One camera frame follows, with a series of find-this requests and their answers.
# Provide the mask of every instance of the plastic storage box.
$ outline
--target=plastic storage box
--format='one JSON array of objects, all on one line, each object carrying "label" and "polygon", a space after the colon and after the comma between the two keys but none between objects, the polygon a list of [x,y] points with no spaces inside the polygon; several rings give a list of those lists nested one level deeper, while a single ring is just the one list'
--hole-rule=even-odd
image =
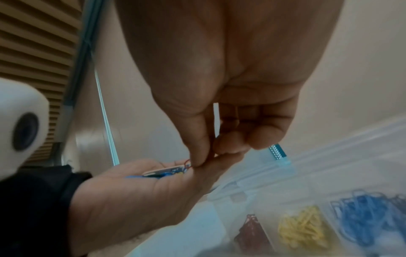
[{"label": "plastic storage box", "polygon": [[406,256],[406,119],[256,165],[208,199],[240,254]]}]

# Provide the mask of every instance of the camera lens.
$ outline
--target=camera lens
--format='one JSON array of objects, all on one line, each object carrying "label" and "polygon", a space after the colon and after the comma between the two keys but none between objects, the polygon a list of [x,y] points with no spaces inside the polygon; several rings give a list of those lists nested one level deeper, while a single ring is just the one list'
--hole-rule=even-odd
[{"label": "camera lens", "polygon": [[16,151],[24,151],[34,142],[38,134],[38,117],[26,113],[20,117],[13,133],[13,147]]}]

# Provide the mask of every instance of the white camera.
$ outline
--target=white camera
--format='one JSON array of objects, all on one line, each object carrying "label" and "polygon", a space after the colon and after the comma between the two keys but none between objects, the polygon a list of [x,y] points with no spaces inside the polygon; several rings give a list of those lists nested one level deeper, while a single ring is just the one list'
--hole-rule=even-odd
[{"label": "white camera", "polygon": [[0,78],[0,180],[15,173],[45,141],[48,100],[35,88]]}]

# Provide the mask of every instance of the hand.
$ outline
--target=hand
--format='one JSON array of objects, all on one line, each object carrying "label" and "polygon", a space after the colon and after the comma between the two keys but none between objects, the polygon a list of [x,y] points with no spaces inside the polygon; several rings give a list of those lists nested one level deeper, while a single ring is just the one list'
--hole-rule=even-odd
[{"label": "hand", "polygon": [[69,207],[72,254],[82,256],[136,235],[178,224],[218,177],[242,158],[241,153],[218,156],[201,167],[190,168],[185,174],[159,180],[126,178],[185,162],[137,160],[112,167],[85,181]]},{"label": "hand", "polygon": [[116,0],[127,45],[193,166],[278,143],[342,0]]}]

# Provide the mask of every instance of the black sleeve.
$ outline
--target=black sleeve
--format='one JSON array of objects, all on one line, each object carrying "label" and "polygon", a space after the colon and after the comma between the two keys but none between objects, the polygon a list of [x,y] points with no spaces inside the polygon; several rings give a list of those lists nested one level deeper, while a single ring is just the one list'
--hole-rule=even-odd
[{"label": "black sleeve", "polygon": [[17,172],[0,182],[0,256],[70,256],[68,208],[90,173],[69,165]]}]

